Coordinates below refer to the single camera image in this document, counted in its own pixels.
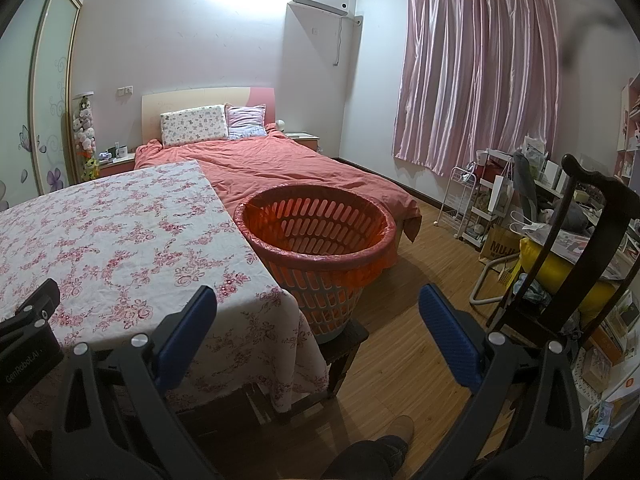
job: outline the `curtain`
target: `curtain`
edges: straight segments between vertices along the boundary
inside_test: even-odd
[[[551,152],[560,83],[555,0],[409,0],[394,156],[449,176],[527,135]]]

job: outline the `bed sheet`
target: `bed sheet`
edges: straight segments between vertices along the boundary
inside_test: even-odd
[[[136,151],[136,168],[197,160],[233,217],[236,206],[255,192],[295,182],[353,189],[385,207],[413,241],[422,215],[417,202],[386,178],[320,155],[270,128],[267,137],[210,140],[164,148],[152,140]]]
[[[168,164],[63,189],[0,213],[0,316],[46,278],[60,287],[49,322],[65,352],[115,348],[150,333],[201,285],[218,315],[181,386],[184,410],[247,383],[277,410],[326,387],[326,365],[295,299],[239,232],[196,162]],[[50,425],[64,362],[20,403],[31,433]]]

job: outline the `purple pillow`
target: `purple pillow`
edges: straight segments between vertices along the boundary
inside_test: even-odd
[[[266,109],[266,105],[225,105],[229,140],[244,139],[245,137],[266,137],[267,131],[264,129],[264,113]]]

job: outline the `nightstand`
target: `nightstand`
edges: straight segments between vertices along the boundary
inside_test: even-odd
[[[116,175],[119,173],[126,173],[127,171],[133,171],[136,165],[136,152],[129,153],[122,158],[114,158],[113,162],[99,166],[100,177]]]
[[[298,144],[308,147],[310,150],[318,151],[318,140],[320,137],[316,137],[309,134],[285,134],[289,139],[295,140]]]

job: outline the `laundry basket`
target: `laundry basket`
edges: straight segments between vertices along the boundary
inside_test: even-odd
[[[320,344],[340,335],[363,287],[396,260],[391,214],[335,187],[273,187],[239,205],[234,221]]]

